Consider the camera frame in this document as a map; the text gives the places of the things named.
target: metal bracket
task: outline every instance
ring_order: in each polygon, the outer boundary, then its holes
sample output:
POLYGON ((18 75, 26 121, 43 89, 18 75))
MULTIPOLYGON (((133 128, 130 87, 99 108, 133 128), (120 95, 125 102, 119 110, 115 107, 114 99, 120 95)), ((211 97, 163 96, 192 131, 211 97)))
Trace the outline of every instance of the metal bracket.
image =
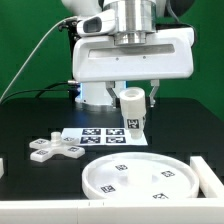
POLYGON ((116 98, 117 98, 117 95, 115 94, 113 88, 115 88, 115 82, 114 81, 106 82, 107 92, 110 94, 111 98, 113 99, 112 106, 113 106, 113 108, 116 108, 116 98))
POLYGON ((156 103, 154 97, 159 89, 160 81, 159 80, 151 80, 151 86, 153 87, 153 89, 152 89, 151 93, 149 94, 150 106, 154 107, 154 105, 156 103))

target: plus-shaped object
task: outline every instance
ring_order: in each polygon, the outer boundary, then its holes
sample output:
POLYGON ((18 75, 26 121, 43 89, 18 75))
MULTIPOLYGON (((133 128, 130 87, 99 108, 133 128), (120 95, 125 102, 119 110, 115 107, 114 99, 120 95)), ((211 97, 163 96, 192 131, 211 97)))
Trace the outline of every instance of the plus-shaped object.
POLYGON ((63 154, 68 157, 78 159, 85 154, 85 149, 75 146, 78 144, 77 138, 61 138, 60 132, 51 133, 51 141, 37 139, 30 143, 30 148, 37 149, 31 153, 30 159, 37 162, 44 162, 55 154, 63 154))

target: black table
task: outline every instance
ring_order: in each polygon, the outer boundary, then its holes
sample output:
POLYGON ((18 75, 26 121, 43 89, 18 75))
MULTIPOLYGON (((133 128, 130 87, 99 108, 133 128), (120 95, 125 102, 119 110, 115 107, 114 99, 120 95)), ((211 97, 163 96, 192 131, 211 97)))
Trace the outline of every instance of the black table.
POLYGON ((120 111, 96 113, 76 109, 68 99, 14 99, 0 106, 0 158, 5 174, 0 200, 60 200, 85 198, 81 172, 92 160, 117 152, 153 152, 189 164, 202 156, 224 181, 224 123, 192 99, 157 99, 148 108, 148 146, 87 146, 80 159, 55 155, 44 163, 29 159, 29 142, 50 139, 63 128, 120 128, 120 111))

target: green wall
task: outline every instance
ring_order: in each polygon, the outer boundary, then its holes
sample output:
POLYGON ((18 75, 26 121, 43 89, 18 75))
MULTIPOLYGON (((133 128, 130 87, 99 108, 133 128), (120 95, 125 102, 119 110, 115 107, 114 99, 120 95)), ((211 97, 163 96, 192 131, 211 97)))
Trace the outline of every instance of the green wall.
MULTIPOLYGON (((70 14, 60 0, 1 0, 0 6, 2 94, 41 37, 56 22, 70 14)), ((224 120, 222 8, 223 0, 196 0, 193 7, 181 17, 182 22, 195 26, 198 31, 199 41, 193 48, 195 72, 187 80, 161 81, 158 96, 197 99, 224 120)), ((56 30, 39 49, 11 92, 44 88, 54 82, 67 80, 70 76, 67 33, 56 30)), ((142 86, 149 93, 148 82, 134 82, 130 85, 142 86)))

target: white circular tray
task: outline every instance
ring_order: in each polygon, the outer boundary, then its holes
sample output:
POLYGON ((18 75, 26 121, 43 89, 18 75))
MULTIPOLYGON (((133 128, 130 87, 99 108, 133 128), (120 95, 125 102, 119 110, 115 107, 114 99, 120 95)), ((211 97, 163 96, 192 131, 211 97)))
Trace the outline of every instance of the white circular tray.
POLYGON ((199 179, 179 160, 152 153, 118 153, 89 163, 82 173, 89 199, 181 199, 197 197, 199 179))

